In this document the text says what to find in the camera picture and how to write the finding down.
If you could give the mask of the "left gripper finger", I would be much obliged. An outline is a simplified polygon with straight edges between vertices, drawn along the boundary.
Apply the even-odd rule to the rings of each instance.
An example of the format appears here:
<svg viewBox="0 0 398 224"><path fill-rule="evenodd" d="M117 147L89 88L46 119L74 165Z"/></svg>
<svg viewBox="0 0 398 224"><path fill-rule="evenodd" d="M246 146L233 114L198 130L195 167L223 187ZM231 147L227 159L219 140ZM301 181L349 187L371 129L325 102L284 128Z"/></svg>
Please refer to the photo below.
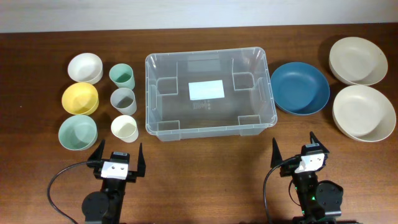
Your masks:
<svg viewBox="0 0 398 224"><path fill-rule="evenodd" d="M95 151L91 154L91 156L87 160L88 167L102 167L104 160L102 160L105 140L103 139L99 146L95 149Z"/></svg>
<svg viewBox="0 0 398 224"><path fill-rule="evenodd" d="M146 174L146 162L145 162L144 154L143 154L143 146L142 146L142 143L140 143L139 155L138 155L138 159L137 159L137 170L129 171L129 176L130 177L145 177L145 174Z"/></svg>

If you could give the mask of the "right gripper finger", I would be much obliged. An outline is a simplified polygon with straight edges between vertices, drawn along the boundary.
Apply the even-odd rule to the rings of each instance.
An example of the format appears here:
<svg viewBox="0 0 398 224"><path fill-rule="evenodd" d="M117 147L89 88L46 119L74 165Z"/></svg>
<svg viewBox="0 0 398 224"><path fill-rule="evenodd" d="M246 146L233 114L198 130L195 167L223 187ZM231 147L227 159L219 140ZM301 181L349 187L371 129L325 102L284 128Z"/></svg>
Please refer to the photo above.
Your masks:
<svg viewBox="0 0 398 224"><path fill-rule="evenodd" d="M312 144L315 144L315 147L319 150L322 151L324 154L329 154L329 150L318 140L316 135L313 133L313 131L310 131L310 141Z"/></svg>
<svg viewBox="0 0 398 224"><path fill-rule="evenodd" d="M271 157L271 168L279 166L283 162L277 141L272 138L272 157Z"/></svg>

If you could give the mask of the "mint green small bowl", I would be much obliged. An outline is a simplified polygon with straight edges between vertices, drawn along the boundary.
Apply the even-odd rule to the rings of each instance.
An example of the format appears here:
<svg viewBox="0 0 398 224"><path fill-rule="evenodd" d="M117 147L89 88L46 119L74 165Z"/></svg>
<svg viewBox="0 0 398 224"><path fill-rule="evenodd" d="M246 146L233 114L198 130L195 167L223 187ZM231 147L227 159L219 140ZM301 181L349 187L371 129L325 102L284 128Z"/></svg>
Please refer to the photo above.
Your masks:
<svg viewBox="0 0 398 224"><path fill-rule="evenodd" d="M87 115L74 115L66 119L59 131L60 144L71 151L83 151L94 145L98 138L95 121Z"/></svg>

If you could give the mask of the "dark blue plate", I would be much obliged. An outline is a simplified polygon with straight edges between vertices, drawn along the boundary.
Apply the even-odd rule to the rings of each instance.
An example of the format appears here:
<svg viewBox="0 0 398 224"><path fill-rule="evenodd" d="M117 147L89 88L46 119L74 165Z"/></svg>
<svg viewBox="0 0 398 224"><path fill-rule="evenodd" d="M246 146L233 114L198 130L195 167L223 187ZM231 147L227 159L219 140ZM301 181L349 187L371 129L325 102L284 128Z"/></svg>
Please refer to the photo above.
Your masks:
<svg viewBox="0 0 398 224"><path fill-rule="evenodd" d="M298 116L319 112L330 99L330 86L324 74L303 62L281 65L271 76L271 86L279 109Z"/></svg>

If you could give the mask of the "beige plate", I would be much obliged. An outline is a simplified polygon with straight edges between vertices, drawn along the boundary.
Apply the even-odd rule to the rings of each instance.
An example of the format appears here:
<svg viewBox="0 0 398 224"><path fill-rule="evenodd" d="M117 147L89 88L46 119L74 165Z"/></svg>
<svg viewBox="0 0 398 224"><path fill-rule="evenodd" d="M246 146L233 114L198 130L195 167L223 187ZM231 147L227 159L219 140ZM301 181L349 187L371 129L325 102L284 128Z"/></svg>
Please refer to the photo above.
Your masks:
<svg viewBox="0 0 398 224"><path fill-rule="evenodd" d="M351 139L378 142L388 138L397 123L396 111L380 91L363 85L347 86L332 107L338 129Z"/></svg>
<svg viewBox="0 0 398 224"><path fill-rule="evenodd" d="M388 61L373 42L360 37L345 37L330 49L329 67L347 85L374 85L387 75Z"/></svg>

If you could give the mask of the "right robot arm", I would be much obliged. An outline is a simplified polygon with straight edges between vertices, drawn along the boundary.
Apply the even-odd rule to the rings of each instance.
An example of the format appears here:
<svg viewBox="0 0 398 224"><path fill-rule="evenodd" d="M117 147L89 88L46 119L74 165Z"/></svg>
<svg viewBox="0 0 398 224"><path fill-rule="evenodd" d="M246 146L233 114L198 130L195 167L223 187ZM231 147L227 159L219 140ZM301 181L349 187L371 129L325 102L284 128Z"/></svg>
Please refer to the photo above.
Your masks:
<svg viewBox="0 0 398 224"><path fill-rule="evenodd" d="M292 178L302 211L293 223L336 223L341 216L343 188L329 180L319 181L316 175L326 166L329 153L311 132L310 144L302 146L300 154L283 160L277 141L272 140L271 170L279 168L281 177Z"/></svg>

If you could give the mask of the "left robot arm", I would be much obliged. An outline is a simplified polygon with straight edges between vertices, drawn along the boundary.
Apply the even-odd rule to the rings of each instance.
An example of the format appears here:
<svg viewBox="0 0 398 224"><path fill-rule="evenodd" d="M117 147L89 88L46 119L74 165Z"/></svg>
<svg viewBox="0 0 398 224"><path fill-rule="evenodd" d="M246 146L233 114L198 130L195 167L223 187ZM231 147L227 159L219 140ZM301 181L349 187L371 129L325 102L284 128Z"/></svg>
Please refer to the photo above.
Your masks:
<svg viewBox="0 0 398 224"><path fill-rule="evenodd" d="M102 140L87 160L87 166L93 169L94 177L102 181L102 186L83 200L81 210L85 223L119 223L126 184L135 183L138 177L144 177L146 173L142 146L139 146L136 171L129 170L128 153L113 152L109 159L103 159L104 146L105 140Z"/></svg>

